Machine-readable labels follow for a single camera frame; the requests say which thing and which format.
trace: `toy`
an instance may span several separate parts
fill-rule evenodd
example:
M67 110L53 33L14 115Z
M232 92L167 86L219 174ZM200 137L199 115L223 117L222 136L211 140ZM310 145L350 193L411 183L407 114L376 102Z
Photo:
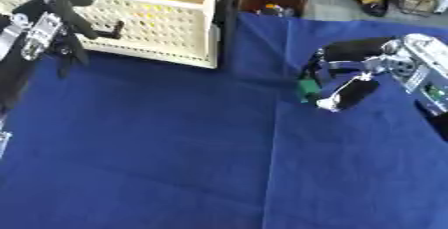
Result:
M338 42L319 49L299 77L302 97L332 112L348 109L373 93L376 77L390 74L416 102L417 108L448 140L448 46L423 34ZM340 75L355 74L329 97L322 89ZM314 80L315 92L303 81Z

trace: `blue tablecloth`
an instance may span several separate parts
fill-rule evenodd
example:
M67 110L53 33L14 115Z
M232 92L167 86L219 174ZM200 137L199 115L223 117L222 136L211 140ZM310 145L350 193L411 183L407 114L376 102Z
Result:
M5 229L445 229L448 147L384 77L347 112L298 102L295 77L336 40L448 31L239 16L209 71L91 53L37 70L9 117Z

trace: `basket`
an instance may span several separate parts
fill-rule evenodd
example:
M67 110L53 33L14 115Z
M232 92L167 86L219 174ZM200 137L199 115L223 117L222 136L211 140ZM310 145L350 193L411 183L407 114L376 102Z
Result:
M0 0L0 13L10 14L26 1ZM213 69L218 65L219 28L212 24L216 2L96 0L75 10L98 31L112 32L124 23L119 39L80 36L88 50Z

